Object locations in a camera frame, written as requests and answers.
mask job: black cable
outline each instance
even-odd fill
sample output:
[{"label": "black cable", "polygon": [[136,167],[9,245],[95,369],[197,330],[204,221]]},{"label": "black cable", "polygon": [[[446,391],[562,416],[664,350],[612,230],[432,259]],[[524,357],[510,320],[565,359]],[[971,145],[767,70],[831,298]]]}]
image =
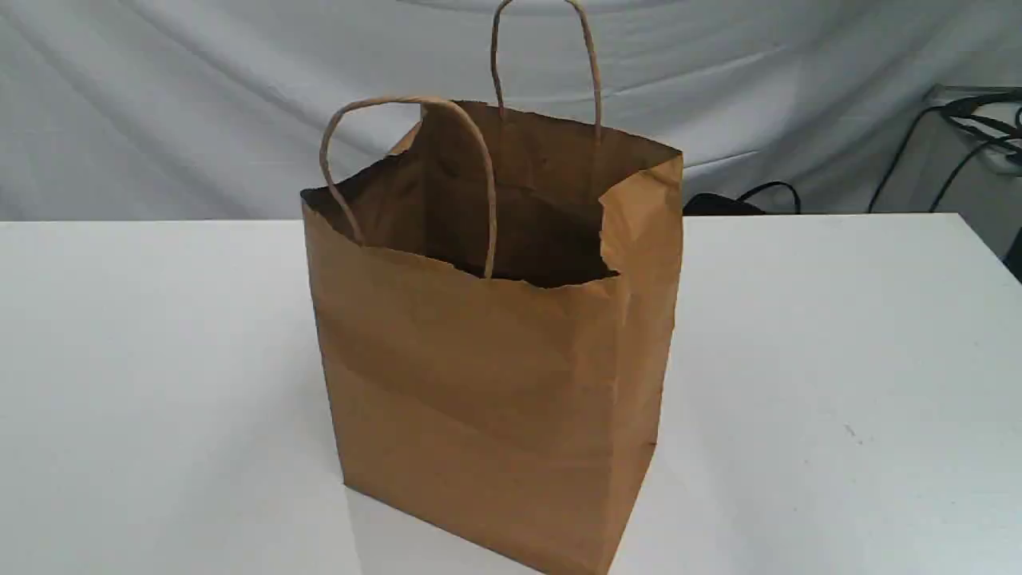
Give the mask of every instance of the black cable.
[{"label": "black cable", "polygon": [[798,192],[795,190],[795,186],[789,184],[788,182],[782,182],[780,180],[775,180],[773,182],[766,182],[764,184],[757,185],[756,187],[754,187],[754,188],[750,189],[749,191],[746,191],[745,193],[743,193],[742,195],[740,195],[738,197],[738,201],[745,201],[748,198],[752,197],[753,195],[759,193],[760,191],[762,191],[762,190],[764,190],[766,188],[775,187],[775,186],[783,186],[783,187],[786,187],[786,188],[788,188],[788,189],[791,190],[791,196],[792,196],[792,198],[794,199],[794,202],[795,202],[795,212],[796,213],[801,213],[802,212],[802,198],[801,198],[801,196],[798,195]]},{"label": "black cable", "polygon": [[942,105],[931,105],[916,114],[916,118],[912,121],[909,131],[905,132],[904,137],[901,138],[901,143],[898,144],[897,151],[894,152],[894,157],[891,158],[890,164],[887,165],[887,171],[884,172],[884,177],[880,180],[880,184],[877,185],[877,190],[873,192],[873,197],[870,198],[870,205],[866,208],[867,213],[873,212],[873,207],[876,206],[877,199],[880,198],[880,192],[884,190],[884,186],[887,185],[887,180],[889,180],[891,178],[891,174],[894,173],[894,167],[897,165],[898,160],[901,159],[901,154],[904,153],[904,148],[909,146],[912,134],[916,131],[916,128],[919,127],[919,123],[927,113],[941,108],[943,108]]},{"label": "black cable", "polygon": [[933,198],[933,203],[930,203],[929,211],[932,213],[937,210],[937,205],[939,205],[940,200],[944,198],[944,194],[947,193],[947,189],[951,187],[951,182],[955,181],[955,178],[958,177],[959,172],[961,172],[962,169],[965,167],[965,164],[968,163],[970,159],[972,159],[977,154],[979,154],[980,151],[983,151],[984,149],[986,149],[991,145],[996,145],[998,143],[1008,140],[1015,140],[1020,138],[1022,138],[1022,136],[1017,134],[1009,134],[1007,136],[1002,136],[1000,138],[994,138],[992,140],[986,140],[985,142],[969,150],[969,153],[965,154],[965,157],[963,157],[962,160],[959,161],[958,165],[956,165],[955,169],[951,170],[950,175],[947,176],[946,180],[944,180],[944,185],[940,186],[940,191],[938,191],[937,196]]}]

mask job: white backdrop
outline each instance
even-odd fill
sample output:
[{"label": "white backdrop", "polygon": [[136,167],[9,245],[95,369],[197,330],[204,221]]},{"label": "white backdrop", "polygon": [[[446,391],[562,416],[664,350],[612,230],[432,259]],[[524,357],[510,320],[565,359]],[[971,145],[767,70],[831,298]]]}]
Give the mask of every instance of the white backdrop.
[{"label": "white backdrop", "polygon": [[[0,220],[297,217],[296,192],[320,183],[322,125],[343,103],[493,99],[496,3],[0,0]],[[684,149],[689,195],[781,178],[810,210],[862,209],[929,87],[1022,28],[1017,0],[586,5],[607,125]],[[590,119],[570,8],[518,0],[502,25],[509,102]],[[335,174],[416,114],[345,118]]]}]

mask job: bag handle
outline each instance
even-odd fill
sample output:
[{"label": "bag handle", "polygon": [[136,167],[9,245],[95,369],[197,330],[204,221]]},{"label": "bag handle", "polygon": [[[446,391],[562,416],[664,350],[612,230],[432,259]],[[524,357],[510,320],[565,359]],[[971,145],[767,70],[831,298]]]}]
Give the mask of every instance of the bag handle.
[{"label": "bag handle", "polygon": [[343,117],[345,113],[363,107],[372,107],[374,105],[384,103],[418,103],[422,105],[432,105],[446,108],[458,116],[458,119],[465,126],[469,133],[471,133],[475,142],[479,144],[479,151],[482,155],[482,167],[486,174],[486,199],[490,203],[490,242],[486,246],[486,263],[483,268],[483,275],[486,279],[492,278],[494,276],[494,255],[497,250],[497,186],[494,183],[494,164],[490,159],[490,150],[486,149],[486,141],[483,139],[482,132],[479,131],[479,128],[474,122],[472,122],[472,118],[468,115],[468,113],[458,104],[444,98],[437,98],[434,96],[384,96],[379,98],[368,98],[354,101],[345,105],[344,107],[338,109],[337,112],[330,117],[330,122],[327,123],[326,130],[323,132],[323,142],[320,144],[320,167],[323,170],[323,177],[326,178],[326,186],[330,189],[330,194],[333,195],[333,198],[340,204],[340,208],[344,210],[344,215],[347,218],[347,222],[352,224],[352,231],[355,233],[356,241],[358,241],[361,245],[365,245],[366,236],[362,233],[362,228],[359,226],[359,222],[355,218],[355,211],[352,210],[352,206],[349,205],[344,197],[340,195],[340,192],[337,191],[337,186],[333,183],[333,177],[330,175],[330,160],[327,157],[327,150],[330,147],[330,138],[333,137],[333,132],[337,129],[337,125],[340,124],[340,118]]},{"label": "bag handle", "polygon": [[[504,0],[497,6],[497,11],[494,13],[494,33],[490,40],[490,74],[494,77],[494,90],[497,91],[497,105],[500,108],[501,117],[504,117],[504,91],[501,89],[501,77],[497,74],[497,36],[501,26],[501,12],[505,6],[513,1]],[[596,100],[596,119],[593,124],[596,128],[596,141],[599,143],[600,128],[603,125],[603,97],[600,89],[600,66],[596,62],[596,48],[593,47],[593,33],[589,29],[589,19],[586,17],[586,11],[578,4],[577,0],[564,1],[571,4],[571,7],[578,14],[578,19],[582,21],[582,34],[586,40],[586,50],[589,52],[589,68],[593,74],[593,99]]]}]

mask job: brown paper bag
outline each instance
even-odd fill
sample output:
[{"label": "brown paper bag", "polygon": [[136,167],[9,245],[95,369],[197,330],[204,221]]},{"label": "brown paper bag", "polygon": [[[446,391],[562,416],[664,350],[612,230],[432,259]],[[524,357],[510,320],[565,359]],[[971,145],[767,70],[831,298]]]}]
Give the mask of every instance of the brown paper bag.
[{"label": "brown paper bag", "polygon": [[[329,185],[303,192],[344,483],[547,573],[613,560],[682,260],[681,152],[600,126],[591,61],[594,125],[505,109],[499,82],[498,107],[349,104]],[[426,113],[334,185],[337,123],[384,101]]]}]

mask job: white table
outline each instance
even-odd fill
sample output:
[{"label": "white table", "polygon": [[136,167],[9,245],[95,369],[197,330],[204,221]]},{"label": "white table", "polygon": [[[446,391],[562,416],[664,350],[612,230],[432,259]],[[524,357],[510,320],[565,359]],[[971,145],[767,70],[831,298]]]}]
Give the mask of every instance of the white table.
[{"label": "white table", "polygon": [[[954,215],[689,219],[613,573],[1022,573],[1022,286]],[[0,573],[528,573],[341,486],[299,222],[0,224]]]}]

